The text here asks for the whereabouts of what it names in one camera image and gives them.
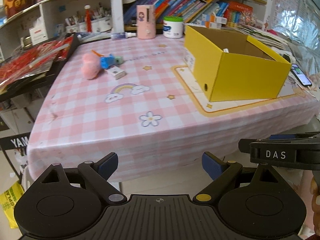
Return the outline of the stack of papers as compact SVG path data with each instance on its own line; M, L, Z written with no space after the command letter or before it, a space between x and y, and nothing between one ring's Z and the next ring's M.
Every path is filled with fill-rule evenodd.
M288 47L287 41L283 38L248 25L239 24L237 25L236 30L243 34L250 35L251 37L269 47L275 47L281 50L284 50Z

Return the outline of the white pen cup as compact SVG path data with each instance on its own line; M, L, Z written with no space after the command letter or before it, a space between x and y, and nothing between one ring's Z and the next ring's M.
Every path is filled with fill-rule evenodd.
M78 33L79 31L80 30L78 24L66 26L66 33Z
M92 20L91 24L92 31L94 33L110 31L112 29L112 18L111 16L106 16L103 18Z

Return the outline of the small white staple box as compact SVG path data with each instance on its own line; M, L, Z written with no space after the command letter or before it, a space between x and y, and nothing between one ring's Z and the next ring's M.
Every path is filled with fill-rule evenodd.
M117 66L109 67L106 72L108 75L111 75L115 80L119 80L122 77L126 76L126 72Z

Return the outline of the black Yamaha keyboard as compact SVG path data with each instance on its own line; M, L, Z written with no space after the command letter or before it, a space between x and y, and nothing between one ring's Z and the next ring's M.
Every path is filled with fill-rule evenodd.
M72 54L75 52L75 50L77 49L77 47L80 44L80 41L75 34L66 34L64 36L59 37L59 38L66 38L66 37L72 36L72 35L74 36L74 40L73 40L71 48L68 52L67 59L54 63L51 66L50 70L48 70L47 72L44 72L42 74L37 74L35 76L31 76L31 77L28 77L25 79L20 79L16 82L12 83L11 85L9 85L5 90L1 90L1 102L5 102L5 101L10 100L16 96L21 95L21 94L28 93L32 90L36 90L36 89L44 87L44 86L52 85L52 83L57 78L58 74L61 72L61 69L63 68L63 66L66 64L66 62L69 60L69 58L72 56ZM27 51L27 50L20 50L15 54L15 56L20 53L23 53L25 51ZM6 63L7 61L12 59L13 57L5 60L1 64Z

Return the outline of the yellow plastic bag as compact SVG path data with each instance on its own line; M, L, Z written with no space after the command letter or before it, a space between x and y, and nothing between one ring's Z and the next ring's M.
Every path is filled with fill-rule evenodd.
M1 208L9 221L11 229L18 228L14 218L14 208L18 200L24 194L24 189L19 182L15 182L8 190L4 191L0 196Z

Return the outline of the pink cylindrical humidifier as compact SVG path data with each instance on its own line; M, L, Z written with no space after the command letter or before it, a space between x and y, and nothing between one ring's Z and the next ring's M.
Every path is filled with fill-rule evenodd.
M155 6L137 6L137 37L141 40L150 40L156 37Z

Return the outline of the red foil packets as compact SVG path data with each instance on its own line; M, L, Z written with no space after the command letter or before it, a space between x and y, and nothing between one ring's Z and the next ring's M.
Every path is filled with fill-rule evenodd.
M47 72L54 63L67 59L73 40L72 35L45 42L1 64L1 90L20 79Z

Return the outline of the pink checkered tablecloth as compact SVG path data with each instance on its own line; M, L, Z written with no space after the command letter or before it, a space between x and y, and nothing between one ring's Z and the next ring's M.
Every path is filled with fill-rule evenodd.
M218 157L238 148L242 138L266 138L307 124L319 102L294 89L277 100L196 105L181 82L189 70L183 40L157 36L80 45L50 88L27 147L28 168L36 179L52 163L76 167L110 152L119 158L112 181L126 181L192 164L205 151ZM122 56L115 65L126 76L115 80L106 69L84 78L82 57Z

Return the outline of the white jar green lid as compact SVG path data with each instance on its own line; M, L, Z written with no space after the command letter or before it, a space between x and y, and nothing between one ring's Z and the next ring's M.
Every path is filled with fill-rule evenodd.
M179 16L165 16L163 18L163 35L166 38L179 39L183 37L184 22Z

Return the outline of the white drinking straws box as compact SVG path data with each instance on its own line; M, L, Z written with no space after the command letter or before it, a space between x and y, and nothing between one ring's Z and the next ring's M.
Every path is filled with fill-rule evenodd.
M37 21L32 28L29 28L32 45L37 45L48 40L46 27L42 21Z

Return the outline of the green eraser block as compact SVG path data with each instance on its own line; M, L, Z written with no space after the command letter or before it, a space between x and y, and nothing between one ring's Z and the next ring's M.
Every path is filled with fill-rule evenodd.
M123 64L124 63L124 59L122 56L115 56L114 57L114 61L115 61L115 64L116 65L120 65L120 64Z

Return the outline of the yellow cardboard box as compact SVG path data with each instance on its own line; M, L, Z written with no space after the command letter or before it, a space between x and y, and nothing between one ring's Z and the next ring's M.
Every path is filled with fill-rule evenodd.
M185 28L185 62L210 102L274 99L291 64L257 39L234 31Z

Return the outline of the small spray bottle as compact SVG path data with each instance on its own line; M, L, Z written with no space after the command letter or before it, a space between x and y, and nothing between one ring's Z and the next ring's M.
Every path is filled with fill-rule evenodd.
M113 40L122 40L126 38L136 37L136 33L128 33L128 32L121 32L121 33L112 33L111 38Z

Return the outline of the smartphone on table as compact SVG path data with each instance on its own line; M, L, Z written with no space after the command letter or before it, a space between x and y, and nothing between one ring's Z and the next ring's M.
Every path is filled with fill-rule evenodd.
M300 69L300 67L297 64L291 65L291 73L296 77L296 79L303 87L312 86L312 83L309 80L309 78L304 74L304 72Z

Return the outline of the white cubby shelf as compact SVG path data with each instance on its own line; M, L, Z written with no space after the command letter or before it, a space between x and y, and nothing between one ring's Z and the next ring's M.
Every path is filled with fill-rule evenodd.
M1 60L10 58L21 46L22 39L30 38L29 28L37 21L46 27L48 40L66 32L66 26L79 25L79 32L86 31L85 7L89 5L93 20L111 16L112 29L124 31L122 0L42 0L5 20L1 25Z

